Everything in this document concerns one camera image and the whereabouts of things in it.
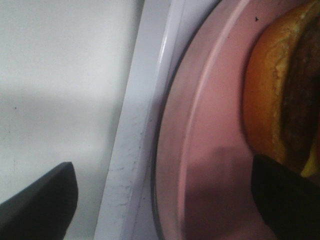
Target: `toasted bun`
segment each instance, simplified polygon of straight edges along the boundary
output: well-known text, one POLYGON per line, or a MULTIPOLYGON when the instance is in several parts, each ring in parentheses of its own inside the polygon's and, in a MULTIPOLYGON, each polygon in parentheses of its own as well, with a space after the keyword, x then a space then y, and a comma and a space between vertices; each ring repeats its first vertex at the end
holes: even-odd
POLYGON ((320 1, 300 5, 270 24, 251 54, 244 82, 243 119, 249 145, 298 172, 280 138, 284 83, 291 56, 309 22, 320 13, 320 1))

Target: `meat patty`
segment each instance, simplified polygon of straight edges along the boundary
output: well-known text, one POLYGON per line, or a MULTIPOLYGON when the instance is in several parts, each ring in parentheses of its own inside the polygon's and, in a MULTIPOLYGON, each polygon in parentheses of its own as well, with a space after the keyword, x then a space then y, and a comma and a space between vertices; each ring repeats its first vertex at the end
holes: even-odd
POLYGON ((291 58, 282 100, 282 134, 289 157, 309 157, 320 108, 320 17, 304 31, 291 58))

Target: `white plastic surface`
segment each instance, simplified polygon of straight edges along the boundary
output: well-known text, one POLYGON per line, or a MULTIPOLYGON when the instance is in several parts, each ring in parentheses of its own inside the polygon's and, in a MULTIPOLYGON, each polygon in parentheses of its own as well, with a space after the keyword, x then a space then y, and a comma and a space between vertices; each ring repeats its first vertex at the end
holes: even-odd
POLYGON ((163 92, 155 95, 155 88, 159 75, 165 74, 166 80, 168 73, 160 68, 166 49, 165 32, 171 6, 174 1, 170 0, 146 0, 143 6, 95 240, 129 240, 132 237, 154 143, 157 118, 151 113, 159 108, 163 96, 163 92))
POLYGON ((142 0, 0 1, 0 203, 72 161, 67 240, 92 240, 142 0))

